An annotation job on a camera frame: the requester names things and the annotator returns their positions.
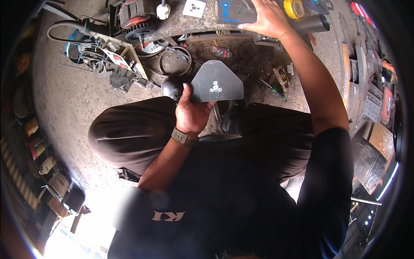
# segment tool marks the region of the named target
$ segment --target dark pants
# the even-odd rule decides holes
[[[120,178],[137,182],[170,139],[175,109],[169,97],[106,109],[89,129],[89,147]],[[238,157],[278,182],[304,174],[313,140],[310,114],[252,103],[237,120],[236,131],[241,138],[200,141],[190,155]]]

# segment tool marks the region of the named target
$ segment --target wristwatch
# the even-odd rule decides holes
[[[199,138],[192,138],[189,135],[182,133],[176,127],[174,127],[174,130],[171,133],[171,137],[173,137],[173,139],[177,140],[178,142],[181,142],[188,146],[194,146],[199,140]]]

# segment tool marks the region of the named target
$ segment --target forearm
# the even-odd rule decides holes
[[[296,32],[281,37],[281,43],[296,67],[308,101],[313,133],[334,127],[348,131],[348,115],[331,74]]]
[[[145,170],[138,187],[147,191],[165,191],[175,179],[191,147],[170,138],[161,153]]]

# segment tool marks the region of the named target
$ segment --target right hand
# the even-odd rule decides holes
[[[176,108],[178,131],[196,138],[206,127],[210,110],[214,102],[200,102],[193,104],[190,102],[191,88],[188,84],[183,84],[183,95]]]
[[[275,1],[271,0],[252,0],[258,14],[255,23],[239,24],[239,29],[254,31],[262,35],[281,38],[288,32],[294,30],[289,25],[283,11]]]

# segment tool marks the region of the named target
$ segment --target black shoe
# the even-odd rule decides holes
[[[231,100],[229,109],[223,118],[217,123],[220,132],[227,134],[235,134],[236,119],[243,113],[246,108],[246,102],[242,100]]]
[[[217,141],[217,140],[222,140],[222,139],[223,139],[223,136],[213,134],[213,135],[202,136],[202,137],[199,139],[199,141],[205,141],[205,142],[215,142],[215,141]]]

